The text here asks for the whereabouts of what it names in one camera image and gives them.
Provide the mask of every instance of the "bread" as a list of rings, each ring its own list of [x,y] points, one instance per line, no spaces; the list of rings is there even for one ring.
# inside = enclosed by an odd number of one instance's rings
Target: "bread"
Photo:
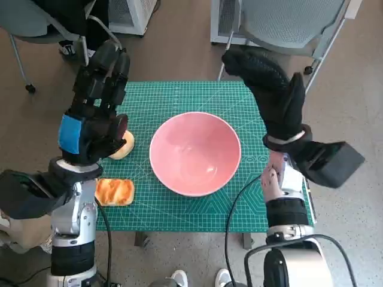
[[[124,158],[132,151],[134,147],[134,136],[130,131],[126,130],[122,138],[126,140],[126,144],[124,144],[114,154],[109,156],[110,158],[114,160],[120,160]]]
[[[103,206],[129,205],[134,198],[134,184],[130,179],[99,179],[96,198]]]

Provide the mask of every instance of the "table leg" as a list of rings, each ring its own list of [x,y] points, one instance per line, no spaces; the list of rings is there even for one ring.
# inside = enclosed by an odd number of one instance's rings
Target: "table leg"
[[[146,247],[149,243],[149,237],[142,231],[136,231],[136,236],[134,239],[134,246],[137,247]]]
[[[254,240],[251,238],[251,233],[242,233],[242,238],[244,241],[244,249],[250,250],[253,248]]]

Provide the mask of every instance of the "green cutting mat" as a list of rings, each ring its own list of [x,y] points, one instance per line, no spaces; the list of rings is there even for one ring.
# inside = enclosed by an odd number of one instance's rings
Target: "green cutting mat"
[[[232,180],[220,191],[200,198],[180,196],[164,187],[149,162],[154,132],[167,119],[189,111],[209,112],[227,121],[237,132],[242,147],[241,164]],[[266,130],[249,89],[236,81],[129,83],[118,112],[129,117],[128,128],[135,136],[135,147],[122,160],[103,160],[103,177],[133,180],[135,198],[130,206],[105,208],[112,230],[224,231],[236,195],[262,173],[268,162],[268,150],[262,144]],[[97,229],[105,229],[101,216]],[[262,190],[256,182],[238,201],[230,230],[267,229]]]

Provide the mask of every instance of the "white shoe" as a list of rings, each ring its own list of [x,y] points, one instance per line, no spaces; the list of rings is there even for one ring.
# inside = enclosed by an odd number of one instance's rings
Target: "white shoe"
[[[215,277],[214,287],[224,287],[226,284],[231,282],[230,274],[228,269],[222,268],[218,271],[217,276]]]
[[[176,283],[180,285],[180,287],[187,287],[187,276],[185,271],[176,270],[174,271],[171,278],[173,278],[174,281],[176,281]]]
[[[73,44],[68,44],[65,46],[59,45],[59,52],[64,56],[73,57],[76,55],[76,48]]]

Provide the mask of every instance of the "pink bowl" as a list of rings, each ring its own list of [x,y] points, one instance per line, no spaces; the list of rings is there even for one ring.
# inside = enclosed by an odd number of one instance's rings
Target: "pink bowl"
[[[149,150],[154,173],[184,196],[205,196],[225,184],[241,161],[241,143],[227,122],[205,112],[187,112],[163,123]]]

